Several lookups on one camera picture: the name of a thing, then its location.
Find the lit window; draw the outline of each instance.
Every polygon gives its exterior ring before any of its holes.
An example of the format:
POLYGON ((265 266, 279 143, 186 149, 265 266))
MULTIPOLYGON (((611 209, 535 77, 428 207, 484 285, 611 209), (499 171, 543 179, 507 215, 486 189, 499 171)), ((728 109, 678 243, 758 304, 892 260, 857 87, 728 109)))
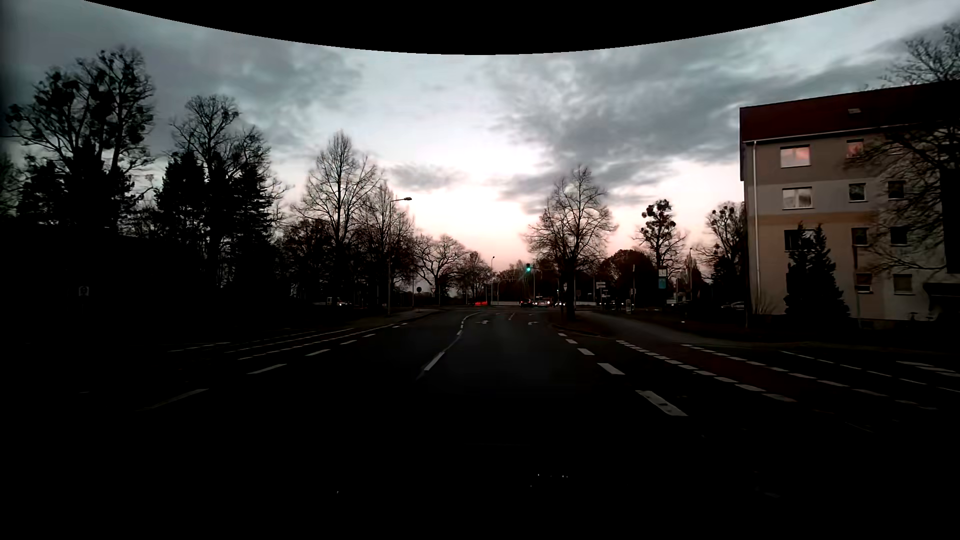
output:
POLYGON ((866 227, 854 227, 851 229, 853 232, 853 245, 854 246, 869 246, 867 243, 867 228, 866 227))
POLYGON ((905 246, 906 245, 906 227, 891 227, 890 228, 890 243, 895 246, 905 246))
POLYGON ((873 274, 857 274, 856 275, 856 292, 870 292, 870 285, 874 282, 873 274))
POLYGON ((813 230, 788 229, 783 232, 783 250, 798 251, 801 249, 810 249, 813 242, 813 230))
POLYGON ((852 138, 847 141, 847 157, 855 158, 863 154, 863 139, 862 138, 852 138))
POLYGON ((850 184, 850 200, 866 201, 867 185, 866 184, 850 184))
POLYGON ((887 197, 890 199, 903 198, 903 180, 893 180, 887 183, 887 197))
POLYGON ((809 144, 780 148, 780 167, 806 167, 808 165, 810 165, 809 144))
POLYGON ((791 187, 783 191, 783 209, 812 209, 813 188, 791 187))
POLYGON ((894 294, 913 294, 912 274, 894 274, 894 294))

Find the cloud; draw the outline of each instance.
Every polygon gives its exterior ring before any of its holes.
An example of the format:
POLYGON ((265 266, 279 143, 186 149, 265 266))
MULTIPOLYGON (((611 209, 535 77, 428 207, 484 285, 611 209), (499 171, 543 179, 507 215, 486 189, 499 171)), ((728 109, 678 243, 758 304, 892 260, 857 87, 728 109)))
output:
POLYGON ((605 188, 630 191, 661 182, 676 160, 736 160, 740 107, 862 89, 883 74, 902 37, 879 44, 872 54, 807 70, 771 63, 763 53, 770 43, 780 46, 775 30, 763 27, 639 47, 491 59, 485 74, 505 106, 495 129, 541 148, 547 164, 540 174, 500 183, 501 197, 533 212, 549 186, 578 163, 605 188))
POLYGON ((425 192, 446 189, 467 179, 467 175, 457 169, 422 163, 403 163, 389 167, 386 176, 396 185, 425 192))
POLYGON ((361 72, 335 49, 247 36, 72 0, 10 2, 3 69, 14 99, 52 65, 92 57, 118 44, 143 53, 156 85, 155 154, 172 147, 169 120, 183 116, 194 95, 237 98, 242 118, 264 131, 278 151, 300 147, 312 134, 307 113, 339 109, 361 72))

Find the street lamp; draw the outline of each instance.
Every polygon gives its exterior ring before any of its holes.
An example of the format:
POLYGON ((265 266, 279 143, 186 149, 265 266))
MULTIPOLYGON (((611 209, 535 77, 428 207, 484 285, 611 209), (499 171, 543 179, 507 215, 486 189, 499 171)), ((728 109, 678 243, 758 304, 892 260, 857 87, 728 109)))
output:
MULTIPOLYGON (((402 199, 394 199, 393 201, 391 201, 391 203, 395 203, 397 201, 413 201, 413 200, 414 200, 413 197, 404 197, 402 199)), ((390 214, 393 214, 393 213, 394 213, 394 207, 393 205, 391 205, 390 214)), ((390 252, 393 249, 393 241, 389 237, 389 234, 390 233, 388 229, 388 232, 387 232, 387 235, 388 235, 387 237, 387 244, 388 244, 388 247, 387 247, 387 315, 388 316, 390 315, 390 296, 391 296, 390 293, 393 292, 393 288, 394 288, 394 274, 390 271, 390 263, 391 263, 390 252)))

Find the building facade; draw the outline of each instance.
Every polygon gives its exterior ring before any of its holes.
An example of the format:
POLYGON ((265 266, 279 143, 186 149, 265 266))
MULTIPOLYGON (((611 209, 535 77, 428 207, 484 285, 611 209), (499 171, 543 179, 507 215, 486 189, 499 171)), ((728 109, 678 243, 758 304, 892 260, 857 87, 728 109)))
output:
MULTIPOLYGON (((902 199, 904 186, 878 165, 851 161, 885 130, 943 120, 956 109, 960 92, 954 90, 953 83, 901 86, 740 109, 740 180, 755 313, 784 314, 789 254, 805 234, 797 231, 800 222, 810 230, 823 226, 834 277, 851 316, 864 326, 889 327, 911 316, 935 319, 956 306, 958 274, 868 270, 877 213, 902 199)), ((907 231, 890 229, 891 245, 909 242, 907 231)), ((935 261, 945 255, 929 256, 935 261)))

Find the road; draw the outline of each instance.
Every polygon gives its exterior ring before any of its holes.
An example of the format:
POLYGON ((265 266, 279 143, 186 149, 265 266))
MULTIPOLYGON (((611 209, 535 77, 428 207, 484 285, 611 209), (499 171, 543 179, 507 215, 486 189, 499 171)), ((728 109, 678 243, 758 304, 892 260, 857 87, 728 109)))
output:
POLYGON ((710 345, 581 318, 601 331, 569 330, 556 310, 470 307, 169 344, 126 358, 150 369, 74 373, 42 401, 76 449, 61 461, 72 481, 138 497, 202 485, 309 486, 344 504, 454 493, 751 511, 955 502, 943 496, 955 358, 710 345))

